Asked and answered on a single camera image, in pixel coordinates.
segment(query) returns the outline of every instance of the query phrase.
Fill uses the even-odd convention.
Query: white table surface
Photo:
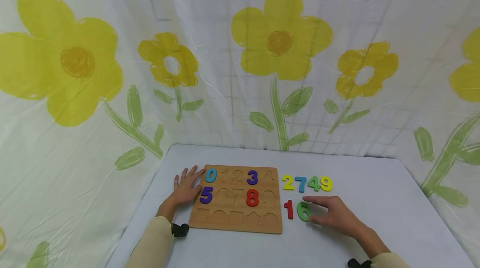
[[[338,195],[364,223],[377,231],[385,244],[411,268],[473,268],[435,209],[399,160],[306,154],[300,152],[174,145],[121,237],[107,268],[123,267],[158,206],[173,190],[173,178],[184,167],[206,164],[276,167],[280,181],[283,233],[241,233],[190,228],[176,239],[169,268],[212,267],[329,267],[344,268],[351,258],[367,256],[357,243],[326,227],[299,219],[295,206],[303,195]],[[328,176],[331,192],[305,187],[283,190],[281,178]],[[294,219],[283,204],[291,199]],[[188,223],[192,207],[181,209],[174,223]]]

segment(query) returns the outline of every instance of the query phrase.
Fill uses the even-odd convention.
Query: red number 8
[[[247,205],[256,207],[258,205],[258,191],[250,189],[247,191]]]

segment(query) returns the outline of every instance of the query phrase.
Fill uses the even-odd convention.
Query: beige sleeve
[[[382,253],[371,259],[372,268],[410,268],[396,253]]]
[[[163,268],[172,244],[170,222],[165,217],[153,218],[133,249],[125,268]]]

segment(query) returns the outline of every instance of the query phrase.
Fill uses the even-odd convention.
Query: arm
[[[312,216],[310,222],[329,226],[354,238],[372,261],[372,268],[408,268],[408,265],[383,243],[378,234],[360,221],[338,196],[305,196],[304,201],[328,209],[326,216]]]
[[[143,232],[142,238],[130,255],[125,268],[162,268],[170,255],[173,245],[171,223],[177,207],[190,203],[200,193],[200,185],[192,188],[193,183],[202,176],[203,169],[195,173],[194,166],[187,174],[187,168],[183,170],[180,184],[179,176],[176,175],[173,186],[174,191],[165,199],[158,208],[153,218]]]

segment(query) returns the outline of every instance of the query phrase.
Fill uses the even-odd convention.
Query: purple number 5
[[[250,170],[248,172],[248,175],[252,176],[252,179],[248,179],[247,183],[249,183],[250,185],[256,185],[258,183],[258,173],[255,170]]]
[[[200,202],[201,203],[209,203],[212,201],[212,198],[213,198],[213,195],[212,195],[212,192],[213,191],[213,187],[203,187],[203,191],[202,191],[202,198],[200,198]]]

